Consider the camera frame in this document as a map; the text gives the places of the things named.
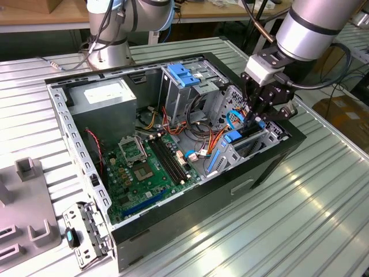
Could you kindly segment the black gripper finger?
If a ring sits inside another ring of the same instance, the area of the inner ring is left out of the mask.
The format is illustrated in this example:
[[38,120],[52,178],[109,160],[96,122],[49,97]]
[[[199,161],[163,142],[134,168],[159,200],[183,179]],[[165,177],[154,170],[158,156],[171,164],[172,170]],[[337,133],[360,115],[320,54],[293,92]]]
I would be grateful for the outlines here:
[[261,105],[261,101],[259,99],[258,115],[253,122],[283,121],[288,119],[286,108],[281,108],[279,111],[276,111],[273,107],[265,107]]
[[249,109],[244,120],[244,127],[249,128],[251,125],[253,125],[253,121],[258,115],[259,84],[254,81],[247,73],[242,73],[240,77],[243,81],[243,99],[244,101],[246,101]]

